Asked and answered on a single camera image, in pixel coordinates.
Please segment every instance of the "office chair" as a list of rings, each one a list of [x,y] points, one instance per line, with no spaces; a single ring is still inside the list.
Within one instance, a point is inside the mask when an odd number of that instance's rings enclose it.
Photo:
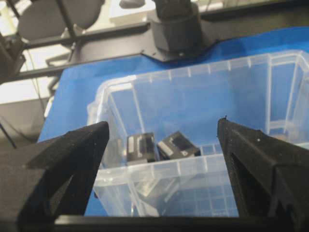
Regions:
[[[44,39],[48,37],[61,36],[65,31],[65,22],[60,13],[55,0],[31,0],[32,4],[22,13],[18,22],[18,33],[29,41]],[[100,14],[101,6],[105,0],[63,0],[71,22],[81,29],[91,27]],[[71,44],[63,44],[70,49]],[[69,61],[70,54],[65,53],[60,56],[47,59],[45,62],[52,66],[52,62],[66,60]],[[48,89],[54,95],[54,85],[60,76],[54,77]]]

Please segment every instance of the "plastic bin wall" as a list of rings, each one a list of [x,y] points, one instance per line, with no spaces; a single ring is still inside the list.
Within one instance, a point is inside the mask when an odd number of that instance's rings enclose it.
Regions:
[[[216,137],[217,122],[227,116],[276,138],[307,146],[308,62],[308,54],[287,51],[103,83],[88,107],[88,123],[105,120],[110,125],[104,169],[95,182],[95,191],[108,214],[237,216]],[[159,142],[175,131],[199,146],[202,156],[125,166],[128,135],[153,132]],[[172,196],[158,191],[155,203],[141,200],[139,183],[153,188],[155,184],[151,183],[161,180],[177,185]]]

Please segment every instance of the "black cable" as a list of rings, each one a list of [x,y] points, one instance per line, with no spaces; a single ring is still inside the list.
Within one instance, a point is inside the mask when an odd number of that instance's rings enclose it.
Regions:
[[[5,117],[3,117],[2,115],[0,115],[0,117],[2,118],[2,120],[12,129],[15,131],[16,134],[18,134],[19,136],[23,137],[25,140],[31,142],[31,143],[36,143],[37,140],[35,139],[31,139],[29,137],[27,137],[23,132],[17,130],[8,120],[6,120]]]
[[[6,0],[6,2],[9,4],[11,10],[13,11],[14,15],[16,16],[16,18],[20,18],[20,14],[18,13],[17,9],[15,8],[14,3],[12,2],[12,0]]]
[[[0,122],[0,129],[2,130],[2,132],[4,133],[5,137],[9,140],[9,142],[12,144],[12,147],[14,147],[14,149],[17,148],[16,144],[14,143],[13,139],[9,136],[8,132],[6,132],[5,128],[2,126],[1,122]]]
[[[30,62],[31,62],[31,65],[32,65],[32,69],[34,70],[34,62],[33,62],[33,59],[32,59],[32,56],[30,54],[30,52],[27,50],[27,53],[28,53],[28,56],[30,58]],[[39,82],[38,82],[38,78],[35,78],[35,81],[36,81],[36,86],[33,82],[33,79],[31,79],[32,81],[32,84],[33,84],[33,87],[35,89],[35,92],[37,93],[38,95],[38,98],[39,98],[39,101],[40,101],[40,104],[41,104],[41,108],[42,108],[42,113],[43,113],[43,118],[44,118],[44,112],[45,112],[45,108],[44,108],[44,103],[43,103],[43,100],[42,100],[42,97],[41,97],[41,93],[40,93],[40,87],[39,87]]]

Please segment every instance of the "black cylindrical motor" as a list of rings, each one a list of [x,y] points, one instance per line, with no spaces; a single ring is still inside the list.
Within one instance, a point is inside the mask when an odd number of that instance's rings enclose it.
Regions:
[[[202,42],[198,6],[190,0],[154,0],[156,11],[148,13],[157,48],[184,52]]]

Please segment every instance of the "blue tablecloth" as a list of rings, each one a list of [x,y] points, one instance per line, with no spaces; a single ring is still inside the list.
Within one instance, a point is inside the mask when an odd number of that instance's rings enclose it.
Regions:
[[[146,56],[138,55],[69,68],[62,74],[53,106],[46,119],[39,141],[85,126],[87,123],[87,106],[94,101],[97,88],[106,80],[284,50],[309,52],[309,27],[281,29],[222,42],[204,55],[190,60],[161,63]],[[94,198],[93,193],[89,199],[85,215],[106,215],[105,210],[99,200]]]

